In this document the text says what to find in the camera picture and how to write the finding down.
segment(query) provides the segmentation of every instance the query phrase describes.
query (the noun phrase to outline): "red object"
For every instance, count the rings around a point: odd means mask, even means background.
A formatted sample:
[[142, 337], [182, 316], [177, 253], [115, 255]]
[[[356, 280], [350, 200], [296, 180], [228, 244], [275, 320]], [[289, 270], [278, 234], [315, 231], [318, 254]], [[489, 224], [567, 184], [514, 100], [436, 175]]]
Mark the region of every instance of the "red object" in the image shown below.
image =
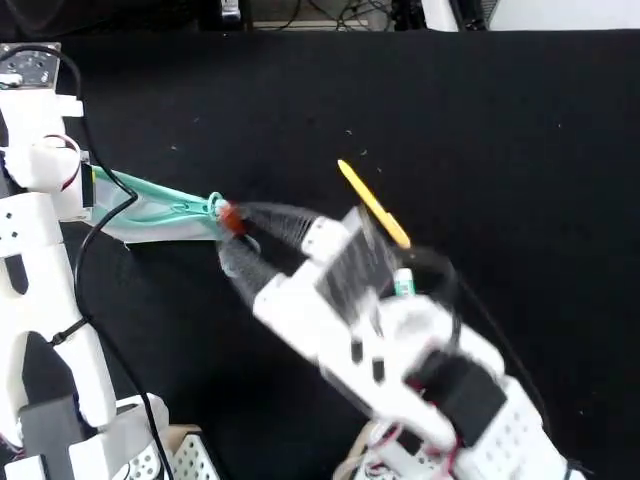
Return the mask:
[[229, 204], [220, 208], [220, 212], [218, 214], [218, 219], [220, 222], [232, 233], [235, 235], [245, 235], [247, 230], [244, 227], [244, 223], [242, 222], [242, 217], [236, 210], [236, 208]]

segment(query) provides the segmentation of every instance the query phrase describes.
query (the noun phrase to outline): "perforated metal plate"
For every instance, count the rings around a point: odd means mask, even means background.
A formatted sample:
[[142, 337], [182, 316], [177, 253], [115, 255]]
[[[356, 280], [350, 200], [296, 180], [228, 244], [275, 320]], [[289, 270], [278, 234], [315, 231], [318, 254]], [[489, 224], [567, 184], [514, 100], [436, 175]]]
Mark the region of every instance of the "perforated metal plate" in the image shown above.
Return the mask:
[[[6, 53], [23, 43], [0, 43], [0, 53]], [[60, 50], [59, 43], [34, 43]], [[17, 88], [55, 88], [58, 81], [60, 60], [44, 52], [20, 52], [14, 57], [0, 62], [0, 81], [14, 84]]]

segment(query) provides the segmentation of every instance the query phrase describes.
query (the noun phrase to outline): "red wire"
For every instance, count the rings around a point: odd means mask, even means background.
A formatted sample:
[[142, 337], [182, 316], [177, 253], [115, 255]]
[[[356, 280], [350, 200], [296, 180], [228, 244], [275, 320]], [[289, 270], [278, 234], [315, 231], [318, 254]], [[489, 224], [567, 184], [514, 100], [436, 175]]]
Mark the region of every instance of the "red wire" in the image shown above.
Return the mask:
[[458, 453], [460, 453], [460, 447], [462, 446], [462, 442], [458, 438], [456, 440], [456, 444], [451, 450], [451, 453], [447, 456], [447, 461], [445, 464], [446, 469], [442, 473], [442, 478], [446, 479], [447, 477], [451, 477], [453, 475], [453, 466], [456, 463], [456, 458], [458, 457]]

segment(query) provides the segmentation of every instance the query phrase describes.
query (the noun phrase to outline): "black cloth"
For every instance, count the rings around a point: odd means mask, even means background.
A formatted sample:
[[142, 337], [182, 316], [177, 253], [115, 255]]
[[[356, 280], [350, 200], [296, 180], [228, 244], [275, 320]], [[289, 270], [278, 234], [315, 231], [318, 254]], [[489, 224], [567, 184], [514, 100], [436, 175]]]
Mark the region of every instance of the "black cloth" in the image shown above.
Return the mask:
[[[181, 35], [63, 48], [116, 169], [339, 218], [357, 200], [336, 159], [351, 161], [413, 241], [448, 254], [475, 287], [532, 371], [558, 448], [597, 478], [631, 475], [640, 34]], [[86, 229], [65, 231], [73, 251]], [[213, 245], [128, 252], [104, 237], [86, 268], [98, 321], [173, 421], [203, 426], [230, 478], [330, 478], [363, 417], [251, 318]]]

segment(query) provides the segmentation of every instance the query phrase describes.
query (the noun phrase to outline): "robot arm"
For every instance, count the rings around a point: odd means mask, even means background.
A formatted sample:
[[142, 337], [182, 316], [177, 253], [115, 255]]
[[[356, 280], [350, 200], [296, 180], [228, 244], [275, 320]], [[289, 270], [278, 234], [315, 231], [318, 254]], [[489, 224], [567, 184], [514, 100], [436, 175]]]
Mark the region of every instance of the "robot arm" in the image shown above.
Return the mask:
[[[0, 88], [0, 433], [26, 457], [5, 471], [9, 480], [111, 480], [152, 438], [141, 397], [116, 402], [95, 330], [85, 324], [56, 340], [82, 318], [59, 225], [87, 220], [93, 202], [90, 167], [62, 119], [82, 116], [82, 104], [56, 95], [55, 57], [20, 54], [10, 74], [5, 63], [0, 87], [17, 84]], [[77, 398], [29, 405], [22, 383], [29, 332], [69, 366]], [[167, 408], [149, 400], [162, 431]]]
[[[392, 427], [396, 434], [368, 443], [394, 478], [584, 478], [493, 345], [462, 325], [452, 349], [454, 318], [427, 296], [380, 299], [399, 265], [356, 210], [342, 222], [280, 205], [238, 210], [310, 258], [286, 276], [249, 248], [223, 245], [236, 286], [256, 318]], [[443, 467], [428, 468], [435, 464]]]

